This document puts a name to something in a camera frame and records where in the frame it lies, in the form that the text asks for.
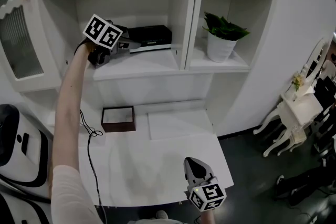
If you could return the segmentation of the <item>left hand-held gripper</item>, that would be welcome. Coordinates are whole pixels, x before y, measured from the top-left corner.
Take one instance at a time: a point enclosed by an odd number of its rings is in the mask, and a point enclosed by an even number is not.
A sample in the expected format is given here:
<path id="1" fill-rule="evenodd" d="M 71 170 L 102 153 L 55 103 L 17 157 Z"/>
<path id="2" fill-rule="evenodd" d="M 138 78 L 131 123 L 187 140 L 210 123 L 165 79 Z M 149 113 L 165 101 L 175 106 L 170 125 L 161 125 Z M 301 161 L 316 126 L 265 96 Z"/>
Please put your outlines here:
<path id="1" fill-rule="evenodd" d="M 83 34 L 87 41 L 95 44 L 95 48 L 88 56 L 94 68 L 108 64 L 115 55 L 141 47 L 141 43 L 127 38 L 129 37 L 127 27 L 115 25 L 112 21 L 105 20 L 96 14 L 90 18 Z"/>

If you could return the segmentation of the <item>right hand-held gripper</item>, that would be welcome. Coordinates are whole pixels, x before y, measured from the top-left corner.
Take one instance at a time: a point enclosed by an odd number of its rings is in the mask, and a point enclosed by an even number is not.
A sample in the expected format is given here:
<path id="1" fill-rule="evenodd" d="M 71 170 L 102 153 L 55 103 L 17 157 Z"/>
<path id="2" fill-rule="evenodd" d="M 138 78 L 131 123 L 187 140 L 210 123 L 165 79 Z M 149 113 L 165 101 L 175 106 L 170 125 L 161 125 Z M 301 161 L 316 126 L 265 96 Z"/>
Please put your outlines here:
<path id="1" fill-rule="evenodd" d="M 210 166 L 197 158 L 186 157 L 183 167 L 188 183 L 198 184 L 189 185 L 184 192 L 197 210 L 209 211 L 220 207 L 226 199 L 226 192 L 220 188 L 217 177 L 213 177 Z"/>

